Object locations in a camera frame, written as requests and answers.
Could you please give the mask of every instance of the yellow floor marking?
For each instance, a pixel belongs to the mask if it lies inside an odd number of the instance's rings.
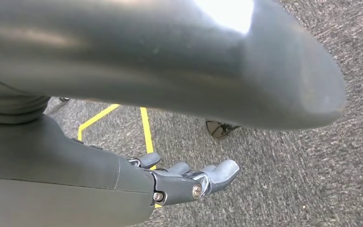
[[[119,104],[112,104],[108,108],[106,108],[106,109],[102,110],[101,112],[99,112],[94,117],[90,118],[88,121],[82,123],[80,125],[80,127],[78,128],[77,139],[79,141],[83,141],[83,130],[84,129],[88,128],[89,126],[91,126],[92,124],[94,124],[96,121],[98,121],[99,119],[103,118],[105,115],[109,114],[114,109],[118,108],[119,106],[120,106]]]
[[[152,137],[151,137],[151,130],[149,129],[149,120],[148,120],[148,113],[145,107],[141,107],[141,120],[143,122],[143,129],[144,129],[144,137],[145,137],[145,145],[147,147],[147,153],[154,152],[154,146],[152,145]],[[155,204],[155,208],[161,207],[158,204]]]

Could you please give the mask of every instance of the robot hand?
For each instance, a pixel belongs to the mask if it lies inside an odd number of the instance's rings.
[[[128,159],[135,168],[152,174],[155,181],[153,202],[161,206],[197,201],[202,196],[223,190],[240,171],[233,160],[223,161],[218,166],[207,166],[198,172],[191,172],[189,165],[184,162],[168,169],[151,170],[160,160],[157,153]]]

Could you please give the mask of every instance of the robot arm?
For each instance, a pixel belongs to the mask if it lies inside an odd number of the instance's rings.
[[[329,53],[274,0],[0,0],[0,83],[232,125],[328,125]]]

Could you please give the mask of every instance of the screw head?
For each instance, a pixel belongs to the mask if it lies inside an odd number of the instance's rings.
[[[164,199],[164,195],[160,192],[154,192],[154,200],[160,202]]]
[[[202,187],[201,187],[201,185],[196,184],[193,187],[193,190],[192,190],[191,194],[193,195],[193,199],[195,199],[195,200],[199,199],[201,197],[201,194],[202,194]]]

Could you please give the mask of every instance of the chair caster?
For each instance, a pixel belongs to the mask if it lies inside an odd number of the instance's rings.
[[[240,126],[215,121],[206,121],[205,124],[211,136],[218,140],[225,138],[231,131],[240,128]]]
[[[64,102],[69,101],[70,98],[60,97],[59,100],[64,103]]]

